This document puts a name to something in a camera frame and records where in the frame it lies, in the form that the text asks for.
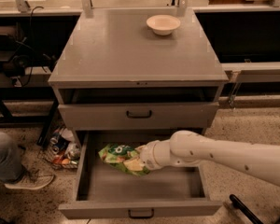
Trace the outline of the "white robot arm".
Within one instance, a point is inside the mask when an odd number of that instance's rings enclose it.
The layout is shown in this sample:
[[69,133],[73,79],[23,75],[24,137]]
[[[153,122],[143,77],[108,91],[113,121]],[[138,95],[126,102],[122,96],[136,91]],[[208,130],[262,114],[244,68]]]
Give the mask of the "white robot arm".
[[153,171],[190,167],[198,161],[212,161],[280,187],[280,146],[215,140],[191,131],[140,146],[128,167]]

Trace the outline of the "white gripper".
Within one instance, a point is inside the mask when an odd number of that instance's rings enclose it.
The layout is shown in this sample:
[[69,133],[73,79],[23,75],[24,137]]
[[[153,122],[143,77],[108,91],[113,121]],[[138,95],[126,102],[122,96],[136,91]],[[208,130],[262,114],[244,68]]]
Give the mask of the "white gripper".
[[136,147],[135,150],[140,153],[140,158],[135,157],[123,163],[130,171],[142,171],[143,164],[148,170],[159,170],[171,165],[171,150],[168,140],[152,141],[146,145]]

